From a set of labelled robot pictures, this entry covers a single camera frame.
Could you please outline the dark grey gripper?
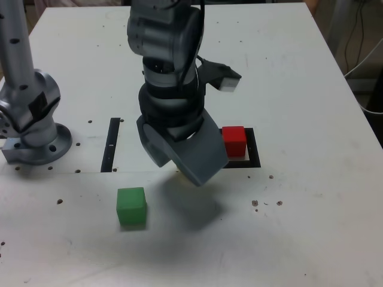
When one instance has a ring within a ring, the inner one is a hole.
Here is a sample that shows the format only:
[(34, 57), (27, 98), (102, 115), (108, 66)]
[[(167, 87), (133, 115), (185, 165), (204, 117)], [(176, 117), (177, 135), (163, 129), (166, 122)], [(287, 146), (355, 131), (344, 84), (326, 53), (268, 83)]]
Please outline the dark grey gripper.
[(158, 166), (172, 161), (195, 186), (202, 186), (227, 163), (222, 135), (206, 110), (166, 116), (167, 128), (136, 121), (143, 148)]

